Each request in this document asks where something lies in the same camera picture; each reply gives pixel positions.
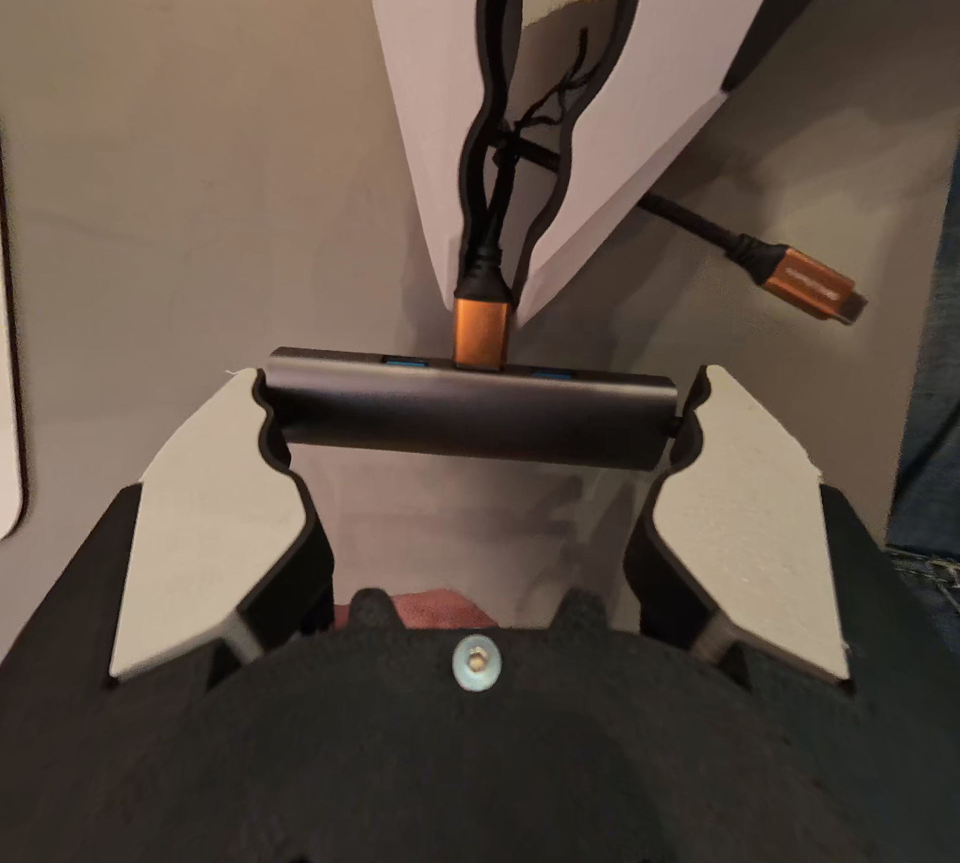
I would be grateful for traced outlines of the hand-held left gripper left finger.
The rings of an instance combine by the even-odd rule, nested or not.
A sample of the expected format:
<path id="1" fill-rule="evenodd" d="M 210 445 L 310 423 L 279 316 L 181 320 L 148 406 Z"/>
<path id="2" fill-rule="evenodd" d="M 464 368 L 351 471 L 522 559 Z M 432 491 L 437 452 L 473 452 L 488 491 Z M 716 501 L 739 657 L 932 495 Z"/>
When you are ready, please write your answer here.
<path id="1" fill-rule="evenodd" d="M 332 620 L 334 557 L 268 400 L 239 370 L 140 483 L 109 675 L 129 680 L 222 641 L 241 664 Z"/>

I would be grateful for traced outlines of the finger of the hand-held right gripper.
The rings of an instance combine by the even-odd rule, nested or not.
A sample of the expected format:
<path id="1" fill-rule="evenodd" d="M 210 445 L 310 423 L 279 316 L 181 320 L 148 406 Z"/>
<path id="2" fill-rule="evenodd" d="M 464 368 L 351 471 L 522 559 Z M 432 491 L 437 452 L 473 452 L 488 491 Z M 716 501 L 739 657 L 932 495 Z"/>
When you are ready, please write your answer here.
<path id="1" fill-rule="evenodd" d="M 763 0 L 638 0 L 611 74 L 576 119 L 563 201 L 533 247 L 529 322 L 571 281 L 725 100 Z"/>
<path id="2" fill-rule="evenodd" d="M 465 231 L 460 169 L 484 102 L 477 0 L 371 0 L 416 208 L 442 301 Z"/>

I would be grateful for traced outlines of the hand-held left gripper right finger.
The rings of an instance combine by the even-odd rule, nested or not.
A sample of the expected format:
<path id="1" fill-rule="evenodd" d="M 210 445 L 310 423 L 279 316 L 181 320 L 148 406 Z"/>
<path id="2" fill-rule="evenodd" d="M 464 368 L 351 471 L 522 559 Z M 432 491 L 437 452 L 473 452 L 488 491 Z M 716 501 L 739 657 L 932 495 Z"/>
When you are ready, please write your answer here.
<path id="1" fill-rule="evenodd" d="M 720 365 L 700 368 L 624 553 L 639 633 L 709 665 L 746 647 L 850 678 L 822 474 Z"/>

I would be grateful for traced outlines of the grey usb hub with cable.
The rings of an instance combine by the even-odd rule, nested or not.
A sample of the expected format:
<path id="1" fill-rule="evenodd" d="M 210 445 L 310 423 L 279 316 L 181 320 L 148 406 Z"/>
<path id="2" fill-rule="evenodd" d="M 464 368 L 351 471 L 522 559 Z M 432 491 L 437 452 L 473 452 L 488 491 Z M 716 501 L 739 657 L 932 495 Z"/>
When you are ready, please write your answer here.
<path id="1" fill-rule="evenodd" d="M 263 375 L 297 445 L 651 472 L 677 428 L 659 376 L 294 347 Z"/>

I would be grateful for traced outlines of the person's jeans legs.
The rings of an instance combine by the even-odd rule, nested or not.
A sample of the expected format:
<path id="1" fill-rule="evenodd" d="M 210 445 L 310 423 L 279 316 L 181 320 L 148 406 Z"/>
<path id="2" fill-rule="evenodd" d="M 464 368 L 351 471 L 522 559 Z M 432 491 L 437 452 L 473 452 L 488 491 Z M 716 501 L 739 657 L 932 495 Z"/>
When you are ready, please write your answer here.
<path id="1" fill-rule="evenodd" d="M 887 551 L 959 654 L 959 156 L 934 261 L 887 528 Z"/>

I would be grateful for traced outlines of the white document stand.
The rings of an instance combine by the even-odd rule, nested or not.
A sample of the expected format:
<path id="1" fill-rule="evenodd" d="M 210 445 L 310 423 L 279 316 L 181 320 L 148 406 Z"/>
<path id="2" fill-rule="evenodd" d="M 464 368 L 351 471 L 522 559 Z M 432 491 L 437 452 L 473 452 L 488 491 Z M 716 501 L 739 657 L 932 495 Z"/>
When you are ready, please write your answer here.
<path id="1" fill-rule="evenodd" d="M 1 540 L 18 530 L 29 502 L 29 468 L 18 354 L 16 294 L 1 166 Z"/>

